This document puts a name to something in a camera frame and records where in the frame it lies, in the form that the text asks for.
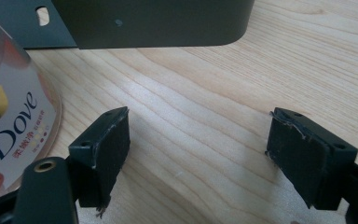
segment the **wood grain surface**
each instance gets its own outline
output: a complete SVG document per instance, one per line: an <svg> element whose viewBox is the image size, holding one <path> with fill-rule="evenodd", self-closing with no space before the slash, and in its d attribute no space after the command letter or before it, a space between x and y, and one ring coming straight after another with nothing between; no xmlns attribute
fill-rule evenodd
<svg viewBox="0 0 358 224"><path fill-rule="evenodd" d="M50 156L131 111L112 202L102 219L79 208L80 223L345 223L346 202L309 210L264 151L276 106L358 147L358 0L255 0L245 36L221 47L29 53L62 96Z"/></svg>

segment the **light wood surface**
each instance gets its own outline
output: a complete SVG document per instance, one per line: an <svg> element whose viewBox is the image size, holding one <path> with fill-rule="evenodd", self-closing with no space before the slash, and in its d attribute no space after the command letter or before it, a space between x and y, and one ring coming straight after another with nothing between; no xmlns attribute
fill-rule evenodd
<svg viewBox="0 0 358 224"><path fill-rule="evenodd" d="M222 47L31 50L62 96L50 156L130 109L131 149L103 219L81 223L345 223L308 209L266 150L276 106L358 147L358 0L256 0Z"/></svg>

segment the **black metal bracket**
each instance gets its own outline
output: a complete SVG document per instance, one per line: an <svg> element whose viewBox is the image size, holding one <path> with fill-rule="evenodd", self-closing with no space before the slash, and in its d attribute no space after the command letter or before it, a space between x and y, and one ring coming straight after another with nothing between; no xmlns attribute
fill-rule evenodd
<svg viewBox="0 0 358 224"><path fill-rule="evenodd" d="M101 115L69 146L66 160L29 165L20 189L0 198L0 223L77 223L76 200L102 215L130 149L128 112Z"/></svg>
<svg viewBox="0 0 358 224"><path fill-rule="evenodd" d="M217 46L244 35L254 1L0 0L0 24L26 49Z"/></svg>
<svg viewBox="0 0 358 224"><path fill-rule="evenodd" d="M266 154L307 206L337 210L344 198L347 223L358 224L358 149L299 113L275 108L271 115Z"/></svg>

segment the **dove container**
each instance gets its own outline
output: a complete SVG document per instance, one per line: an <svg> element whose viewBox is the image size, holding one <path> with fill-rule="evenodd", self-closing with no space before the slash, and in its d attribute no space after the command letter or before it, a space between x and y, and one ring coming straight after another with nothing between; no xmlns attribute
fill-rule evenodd
<svg viewBox="0 0 358 224"><path fill-rule="evenodd" d="M47 155L60 116L51 82L0 27L0 196L20 185L26 166Z"/></svg>

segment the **wooden table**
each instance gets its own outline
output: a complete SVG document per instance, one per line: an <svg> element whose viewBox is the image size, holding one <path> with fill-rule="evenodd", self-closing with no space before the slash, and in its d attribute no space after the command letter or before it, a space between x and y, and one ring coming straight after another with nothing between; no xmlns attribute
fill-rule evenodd
<svg viewBox="0 0 358 224"><path fill-rule="evenodd" d="M276 106L358 147L358 1L256 0L222 47L29 52L62 96L50 156L103 112L131 111L112 202L102 220L79 209L81 223L345 223L347 203L309 210L264 151Z"/></svg>

